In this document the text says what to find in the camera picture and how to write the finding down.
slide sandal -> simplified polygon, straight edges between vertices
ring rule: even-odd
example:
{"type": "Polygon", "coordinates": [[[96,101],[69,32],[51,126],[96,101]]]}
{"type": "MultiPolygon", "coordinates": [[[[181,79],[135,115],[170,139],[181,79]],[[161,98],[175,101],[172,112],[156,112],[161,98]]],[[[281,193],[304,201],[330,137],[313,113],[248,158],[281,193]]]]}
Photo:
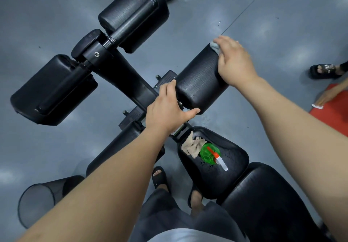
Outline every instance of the slide sandal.
{"type": "Polygon", "coordinates": [[[191,208],[191,196],[193,191],[198,191],[200,193],[199,189],[197,188],[195,184],[192,185],[192,189],[189,195],[189,200],[187,200],[187,205],[189,206],[189,208],[191,208]]]}
{"type": "Polygon", "coordinates": [[[151,178],[152,178],[152,182],[154,183],[155,189],[157,189],[157,187],[160,184],[165,184],[165,185],[167,185],[169,193],[171,193],[171,190],[169,189],[169,185],[168,185],[168,181],[167,181],[167,175],[161,166],[156,166],[154,168],[154,170],[152,171],[152,174],[151,174],[151,178]],[[161,172],[154,176],[154,173],[158,170],[161,170],[161,172]]]}
{"type": "Polygon", "coordinates": [[[333,64],[317,64],[311,66],[309,75],[312,79],[336,79],[341,75],[336,74],[336,66],[333,64]],[[321,66],[322,73],[318,73],[318,66],[321,66]]]}

gray floor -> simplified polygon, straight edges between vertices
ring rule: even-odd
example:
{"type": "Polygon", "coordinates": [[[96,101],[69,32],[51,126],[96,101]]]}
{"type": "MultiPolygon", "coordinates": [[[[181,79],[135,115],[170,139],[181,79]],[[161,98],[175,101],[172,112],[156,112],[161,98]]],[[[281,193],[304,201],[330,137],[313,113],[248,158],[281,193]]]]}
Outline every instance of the gray floor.
{"type": "MultiPolygon", "coordinates": [[[[87,32],[100,28],[98,13],[112,0],[1,0],[0,237],[24,232],[17,202],[31,184],[83,174],[90,161],[120,132],[122,111],[133,103],[95,76],[99,87],[57,127],[35,125],[17,115],[10,96],[55,54],[70,54],[87,32]]],[[[174,0],[169,20],[134,54],[125,57],[151,84],[169,69],[179,73],[202,48],[225,32],[250,52],[258,73],[305,110],[328,80],[309,80],[317,63],[342,63],[348,54],[348,0],[174,0]]],[[[273,166],[319,217],[273,151],[246,100],[229,88],[194,125],[202,125],[244,148],[251,161],[273,166]]],[[[173,141],[159,161],[173,195],[189,211],[191,180],[173,141]]],[[[148,194],[153,190],[149,185],[148,194]]]]}

